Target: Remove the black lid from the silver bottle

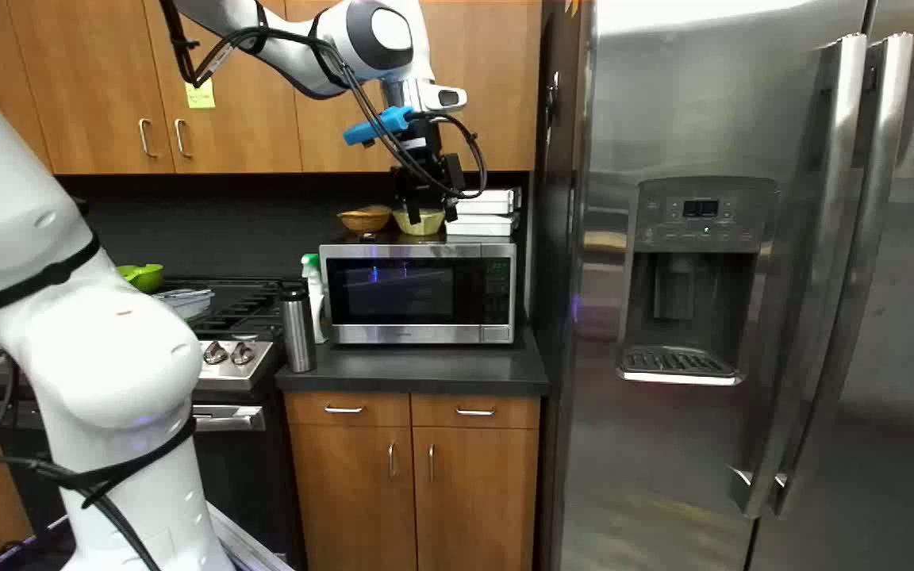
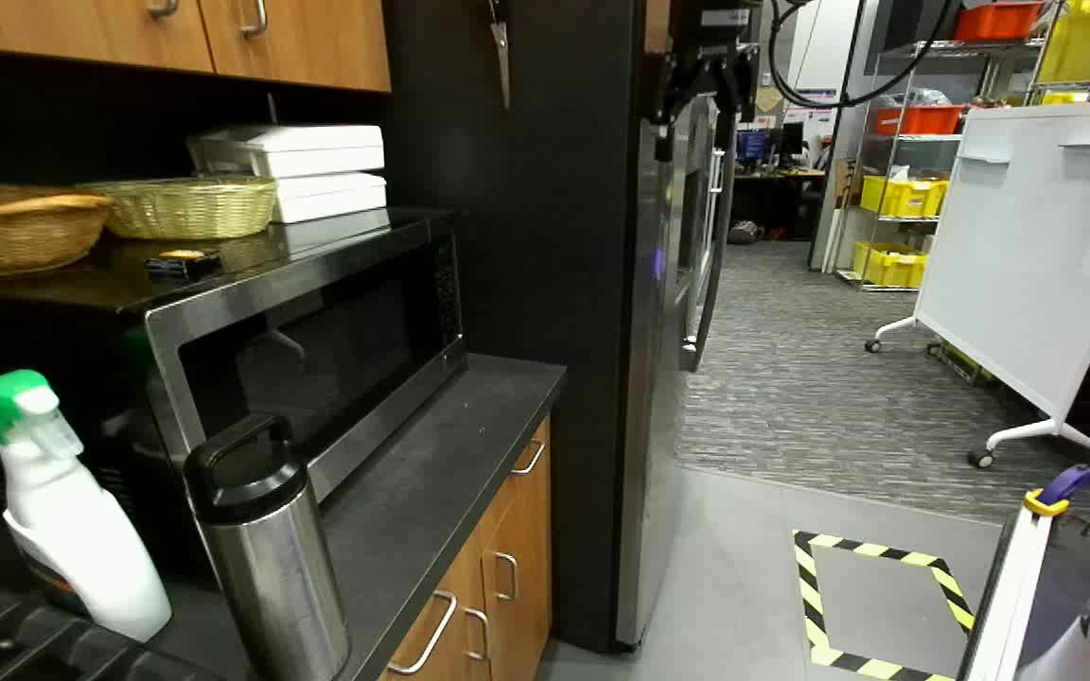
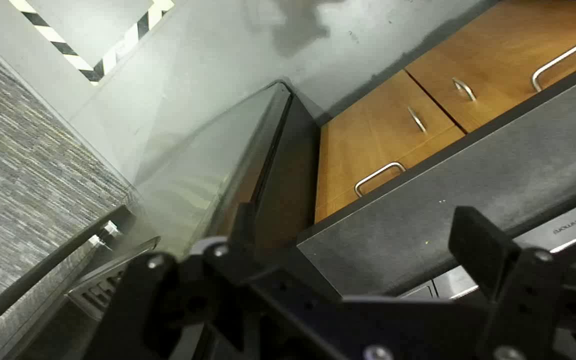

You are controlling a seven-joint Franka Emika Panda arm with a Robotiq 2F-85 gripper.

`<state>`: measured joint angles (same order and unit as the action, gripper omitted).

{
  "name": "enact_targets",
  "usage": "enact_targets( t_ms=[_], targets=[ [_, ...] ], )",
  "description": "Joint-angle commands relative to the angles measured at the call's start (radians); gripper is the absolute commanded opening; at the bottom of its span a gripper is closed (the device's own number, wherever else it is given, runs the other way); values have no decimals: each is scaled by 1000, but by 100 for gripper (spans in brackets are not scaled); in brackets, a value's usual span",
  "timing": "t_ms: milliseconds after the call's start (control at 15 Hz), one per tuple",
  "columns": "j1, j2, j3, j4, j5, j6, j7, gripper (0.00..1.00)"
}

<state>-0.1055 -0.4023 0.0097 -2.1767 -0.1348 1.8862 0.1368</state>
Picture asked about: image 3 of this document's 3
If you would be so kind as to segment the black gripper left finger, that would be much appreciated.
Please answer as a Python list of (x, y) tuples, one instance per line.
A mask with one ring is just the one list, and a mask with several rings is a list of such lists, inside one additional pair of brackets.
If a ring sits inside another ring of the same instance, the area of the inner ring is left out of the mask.
[(110, 300), (84, 360), (171, 360), (187, 311), (177, 298), (179, 262), (167, 252), (134, 258)]

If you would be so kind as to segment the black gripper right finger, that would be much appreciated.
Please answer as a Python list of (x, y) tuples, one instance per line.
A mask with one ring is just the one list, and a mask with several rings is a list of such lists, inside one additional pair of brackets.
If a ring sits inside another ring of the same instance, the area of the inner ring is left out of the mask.
[(477, 355), (484, 360), (548, 360), (562, 305), (562, 269), (522, 251), (473, 207), (458, 207), (449, 249), (490, 302)]

